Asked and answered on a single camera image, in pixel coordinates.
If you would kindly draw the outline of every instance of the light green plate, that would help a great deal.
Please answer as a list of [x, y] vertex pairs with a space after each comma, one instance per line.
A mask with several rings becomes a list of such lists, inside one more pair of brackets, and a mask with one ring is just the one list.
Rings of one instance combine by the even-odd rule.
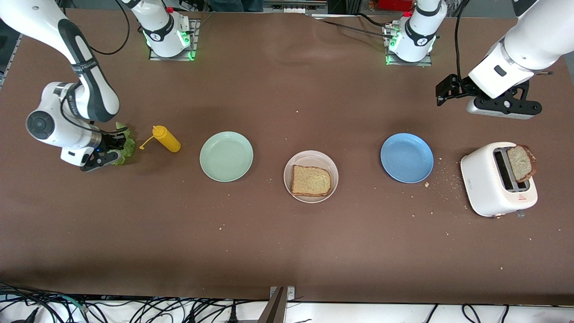
[[253, 162], [253, 148], [237, 132], [220, 132], [209, 138], [199, 154], [203, 172], [218, 182], [231, 182], [245, 175]]

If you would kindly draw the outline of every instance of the mustard bottle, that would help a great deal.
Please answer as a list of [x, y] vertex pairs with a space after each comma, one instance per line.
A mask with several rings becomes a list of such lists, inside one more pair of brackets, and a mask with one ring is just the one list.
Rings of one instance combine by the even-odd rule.
[[181, 143], [172, 135], [171, 132], [169, 132], [168, 128], [164, 126], [153, 126], [152, 134], [153, 136], [149, 137], [141, 146], [139, 146], [140, 149], [144, 149], [144, 145], [152, 138], [157, 139], [157, 141], [171, 152], [178, 152], [181, 148]]

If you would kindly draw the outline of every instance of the bread slice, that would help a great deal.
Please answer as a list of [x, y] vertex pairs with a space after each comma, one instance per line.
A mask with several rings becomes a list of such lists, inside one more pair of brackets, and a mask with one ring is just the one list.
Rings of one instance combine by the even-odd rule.
[[517, 183], [529, 180], [536, 173], [536, 157], [528, 146], [516, 145], [516, 147], [508, 149], [506, 153]]
[[331, 175], [319, 167], [293, 165], [291, 193], [297, 196], [323, 197], [331, 191]]

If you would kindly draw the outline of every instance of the robotic arm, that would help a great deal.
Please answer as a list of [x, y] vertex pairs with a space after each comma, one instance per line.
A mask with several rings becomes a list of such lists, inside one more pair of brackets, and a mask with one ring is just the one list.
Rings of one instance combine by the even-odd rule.
[[60, 157], [83, 171], [119, 158], [111, 150], [122, 149], [121, 131], [101, 131], [83, 120], [109, 121], [119, 110], [119, 100], [80, 29], [53, 0], [0, 0], [0, 18], [62, 53], [79, 78], [78, 83], [52, 82], [44, 87], [40, 105], [28, 115], [28, 132], [43, 143], [62, 147]]
[[528, 80], [574, 51], [574, 1], [514, 0], [513, 6], [516, 26], [490, 48], [467, 78], [459, 80], [451, 74], [438, 84], [437, 105], [474, 96], [467, 105], [470, 113], [529, 119], [541, 112], [540, 103], [526, 100]]
[[444, 0], [419, 0], [414, 13], [403, 16], [398, 23], [398, 34], [389, 50], [407, 62], [422, 60], [431, 51], [436, 32], [447, 15]]
[[189, 46], [189, 37], [181, 32], [189, 30], [189, 18], [176, 12], [168, 13], [162, 0], [122, 0], [139, 23], [148, 46], [161, 57], [173, 57]]

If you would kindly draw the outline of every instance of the toaster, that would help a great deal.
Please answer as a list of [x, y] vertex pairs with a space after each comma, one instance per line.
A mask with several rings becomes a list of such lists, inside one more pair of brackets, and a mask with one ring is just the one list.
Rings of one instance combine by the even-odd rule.
[[509, 142], [488, 144], [460, 161], [470, 205], [481, 216], [524, 210], [538, 201], [532, 177], [523, 183], [514, 178], [507, 154], [514, 146]]

